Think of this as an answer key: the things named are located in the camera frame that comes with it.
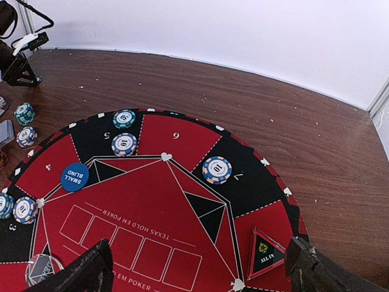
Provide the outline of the blue small blind button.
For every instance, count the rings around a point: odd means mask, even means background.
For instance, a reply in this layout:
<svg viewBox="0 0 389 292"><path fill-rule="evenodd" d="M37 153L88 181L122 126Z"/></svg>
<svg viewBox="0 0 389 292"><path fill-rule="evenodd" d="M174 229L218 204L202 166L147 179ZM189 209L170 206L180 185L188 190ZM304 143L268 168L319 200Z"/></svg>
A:
<svg viewBox="0 0 389 292"><path fill-rule="evenodd" d="M89 180L88 167L80 162L68 165L60 176L61 186L68 192L81 190Z"/></svg>

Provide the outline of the green chips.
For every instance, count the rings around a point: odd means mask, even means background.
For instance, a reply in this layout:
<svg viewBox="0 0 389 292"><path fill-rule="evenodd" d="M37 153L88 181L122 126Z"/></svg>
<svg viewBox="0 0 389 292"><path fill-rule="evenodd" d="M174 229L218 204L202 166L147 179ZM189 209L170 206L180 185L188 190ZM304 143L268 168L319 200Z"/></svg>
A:
<svg viewBox="0 0 389 292"><path fill-rule="evenodd" d="M8 219L13 213L13 207L15 204L15 199L11 195L6 193L0 194L0 218L2 220Z"/></svg>
<svg viewBox="0 0 389 292"><path fill-rule="evenodd" d="M116 128L125 129L131 127L135 120L136 114L134 111L122 109L114 114L112 122Z"/></svg>

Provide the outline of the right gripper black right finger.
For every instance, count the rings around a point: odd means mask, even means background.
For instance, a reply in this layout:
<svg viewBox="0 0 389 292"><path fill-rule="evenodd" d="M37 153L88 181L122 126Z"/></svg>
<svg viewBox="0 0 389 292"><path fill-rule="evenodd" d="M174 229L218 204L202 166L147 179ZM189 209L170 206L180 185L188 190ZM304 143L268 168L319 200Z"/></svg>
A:
<svg viewBox="0 0 389 292"><path fill-rule="evenodd" d="M285 252L292 291L386 291L342 268L301 237L292 237Z"/></svg>

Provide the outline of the green white chip stack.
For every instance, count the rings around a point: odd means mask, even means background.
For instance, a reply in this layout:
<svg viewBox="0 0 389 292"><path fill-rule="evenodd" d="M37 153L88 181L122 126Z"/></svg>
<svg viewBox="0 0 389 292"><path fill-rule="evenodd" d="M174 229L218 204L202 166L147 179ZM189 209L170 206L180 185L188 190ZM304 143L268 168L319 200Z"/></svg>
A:
<svg viewBox="0 0 389 292"><path fill-rule="evenodd" d="M20 125L26 126L34 120L36 114L31 104L25 102L15 109L14 116Z"/></svg>

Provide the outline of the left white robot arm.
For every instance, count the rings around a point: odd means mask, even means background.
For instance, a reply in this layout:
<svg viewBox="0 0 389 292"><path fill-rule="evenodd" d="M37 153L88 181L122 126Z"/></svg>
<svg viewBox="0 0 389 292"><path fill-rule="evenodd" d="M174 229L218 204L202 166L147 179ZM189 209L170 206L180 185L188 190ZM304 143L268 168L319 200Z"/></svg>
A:
<svg viewBox="0 0 389 292"><path fill-rule="evenodd" d="M41 77L37 77L23 52L13 55L13 49L4 42L4 34L14 24L10 35L16 29L18 14L6 1L1 1L1 80L10 86L37 87Z"/></svg>

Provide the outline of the triangular all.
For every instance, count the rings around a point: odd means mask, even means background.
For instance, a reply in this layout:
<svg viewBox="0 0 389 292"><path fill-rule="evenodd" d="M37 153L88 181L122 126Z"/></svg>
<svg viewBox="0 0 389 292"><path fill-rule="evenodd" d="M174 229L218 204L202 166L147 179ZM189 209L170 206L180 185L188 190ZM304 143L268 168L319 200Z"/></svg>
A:
<svg viewBox="0 0 389 292"><path fill-rule="evenodd" d="M252 229L247 280L252 280L284 263L286 248L258 227Z"/></svg>

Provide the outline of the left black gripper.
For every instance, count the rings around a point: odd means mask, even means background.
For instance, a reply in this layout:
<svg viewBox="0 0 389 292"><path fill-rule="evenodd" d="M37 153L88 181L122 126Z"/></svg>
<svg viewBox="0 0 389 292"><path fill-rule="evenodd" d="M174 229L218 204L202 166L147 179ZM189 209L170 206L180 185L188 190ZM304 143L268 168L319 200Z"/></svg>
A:
<svg viewBox="0 0 389 292"><path fill-rule="evenodd" d="M1 80L10 86L33 87L37 78L24 53L12 55L13 50L1 41Z"/></svg>

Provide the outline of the white chips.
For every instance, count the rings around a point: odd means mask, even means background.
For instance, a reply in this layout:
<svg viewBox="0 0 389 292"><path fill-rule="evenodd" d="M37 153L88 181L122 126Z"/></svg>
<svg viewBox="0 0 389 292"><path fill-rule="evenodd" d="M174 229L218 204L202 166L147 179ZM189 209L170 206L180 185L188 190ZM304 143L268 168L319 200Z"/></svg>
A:
<svg viewBox="0 0 389 292"><path fill-rule="evenodd" d="M232 165L222 156L212 156L205 160L202 165L202 175L210 184L224 184L230 178L231 174Z"/></svg>
<svg viewBox="0 0 389 292"><path fill-rule="evenodd" d="M118 134L111 142L111 148L116 156L131 156L138 143L135 135L131 133Z"/></svg>
<svg viewBox="0 0 389 292"><path fill-rule="evenodd" d="M13 207L13 216L16 222L32 224L38 214L38 205L35 200L28 196L19 198Z"/></svg>

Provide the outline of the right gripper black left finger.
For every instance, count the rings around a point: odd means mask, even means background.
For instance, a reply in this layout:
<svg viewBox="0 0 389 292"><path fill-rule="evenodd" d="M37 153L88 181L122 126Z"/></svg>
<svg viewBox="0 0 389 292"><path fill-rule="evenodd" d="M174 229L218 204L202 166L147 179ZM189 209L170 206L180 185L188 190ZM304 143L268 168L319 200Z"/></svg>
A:
<svg viewBox="0 0 389 292"><path fill-rule="evenodd" d="M109 240L100 240L65 269L27 291L112 291L114 283Z"/></svg>

